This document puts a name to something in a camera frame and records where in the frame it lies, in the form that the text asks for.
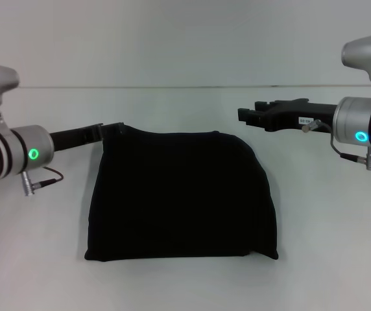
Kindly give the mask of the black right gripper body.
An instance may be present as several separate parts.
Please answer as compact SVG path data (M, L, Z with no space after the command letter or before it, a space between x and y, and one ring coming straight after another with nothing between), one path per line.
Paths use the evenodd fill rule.
M302 126L320 120L332 126L336 105L310 103L307 98L270 102L265 112L265 131L301 130Z

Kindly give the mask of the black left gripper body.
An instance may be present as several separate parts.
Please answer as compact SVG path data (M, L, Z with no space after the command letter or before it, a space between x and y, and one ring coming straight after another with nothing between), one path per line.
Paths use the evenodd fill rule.
M100 123L83 128L50 133L54 151L59 152L102 141L102 126L103 123Z

